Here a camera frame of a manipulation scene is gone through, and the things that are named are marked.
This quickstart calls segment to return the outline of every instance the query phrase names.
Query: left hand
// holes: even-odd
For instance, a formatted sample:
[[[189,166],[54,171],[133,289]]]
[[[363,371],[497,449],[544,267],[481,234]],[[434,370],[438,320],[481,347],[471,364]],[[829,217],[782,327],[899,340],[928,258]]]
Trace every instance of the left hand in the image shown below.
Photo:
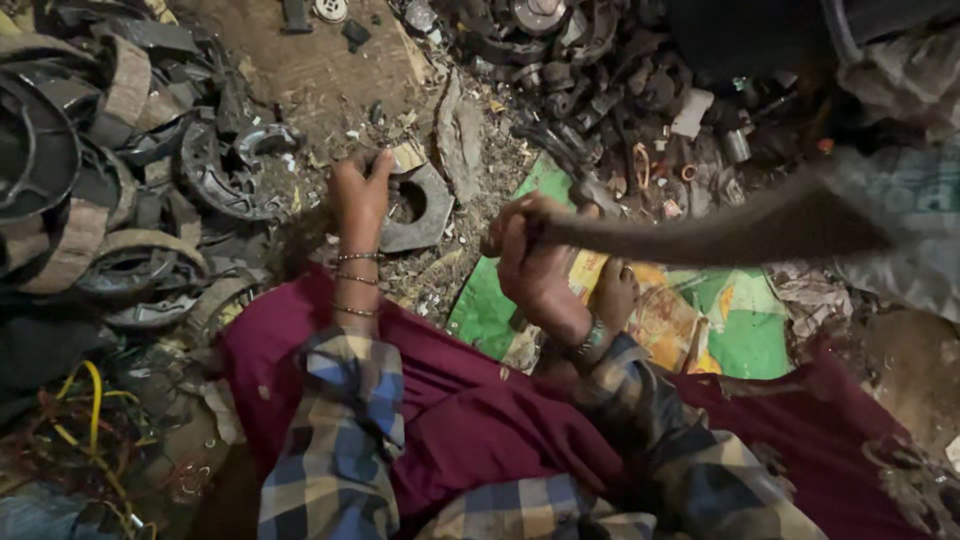
[[[376,157],[369,178],[364,178],[367,164],[358,152],[333,165],[327,185],[340,220],[342,251],[368,253],[378,249],[380,228],[387,215],[387,182],[395,164],[394,153],[388,148]]]

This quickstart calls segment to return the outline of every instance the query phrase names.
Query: blue plaid sleeve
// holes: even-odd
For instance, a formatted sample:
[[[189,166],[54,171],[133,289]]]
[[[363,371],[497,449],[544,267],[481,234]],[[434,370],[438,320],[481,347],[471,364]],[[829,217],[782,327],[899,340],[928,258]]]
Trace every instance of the blue plaid sleeve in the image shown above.
[[[621,333],[598,363],[580,366],[574,399],[624,462],[643,464],[636,484],[661,488],[670,521],[694,538],[826,538],[740,439],[709,430],[646,358]]]
[[[385,463],[403,449],[399,352],[333,327],[300,361],[303,399],[260,492],[258,536],[386,540],[398,529]]]

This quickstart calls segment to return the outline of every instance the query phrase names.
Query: brake shoe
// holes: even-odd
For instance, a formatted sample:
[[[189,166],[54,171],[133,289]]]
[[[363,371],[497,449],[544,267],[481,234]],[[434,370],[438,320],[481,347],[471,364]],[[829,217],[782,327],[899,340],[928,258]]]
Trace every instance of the brake shoe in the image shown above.
[[[73,198],[60,243],[39,274],[20,285],[29,294],[56,294],[74,284],[94,259],[107,233],[109,209]]]

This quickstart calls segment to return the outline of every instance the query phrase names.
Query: maroon fabric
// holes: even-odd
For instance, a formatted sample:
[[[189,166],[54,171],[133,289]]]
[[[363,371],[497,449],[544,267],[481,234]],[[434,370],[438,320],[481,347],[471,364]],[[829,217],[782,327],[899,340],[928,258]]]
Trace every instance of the maroon fabric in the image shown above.
[[[228,328],[222,346],[228,379],[259,472],[276,462],[300,401],[292,355],[329,324],[332,282],[319,267],[254,301]],[[409,537],[449,500],[474,487],[568,472],[613,495],[622,461],[593,425],[541,386],[503,369],[421,318],[384,303],[380,338],[403,357],[401,413],[407,449],[392,484]],[[738,381],[753,397],[725,397],[716,376],[674,378],[684,401],[705,408],[713,429],[782,453],[798,508],[830,538],[916,539],[880,491],[862,443],[904,434],[824,351],[776,381]],[[794,391],[771,392],[792,385]]]

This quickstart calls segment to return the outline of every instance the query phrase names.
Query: bracelet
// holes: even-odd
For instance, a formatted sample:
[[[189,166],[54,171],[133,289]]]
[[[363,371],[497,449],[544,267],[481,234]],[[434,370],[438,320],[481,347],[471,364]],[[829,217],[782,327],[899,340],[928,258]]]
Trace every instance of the bracelet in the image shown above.
[[[381,260],[383,259],[383,254],[381,253],[354,253],[350,255],[340,255],[337,257],[337,262],[344,262],[345,260],[354,260],[357,258],[369,258],[372,260]]]
[[[331,304],[334,309],[337,311],[342,311],[344,313],[349,313],[351,315],[360,315],[361,317],[375,317],[376,311],[364,311],[363,309],[354,309],[352,307],[341,306],[337,303]]]
[[[367,278],[361,278],[359,276],[351,276],[345,272],[337,270],[333,273],[338,278],[343,278],[345,280],[354,280],[355,282],[366,283],[367,285],[377,286],[380,284],[380,280],[368,280]]]

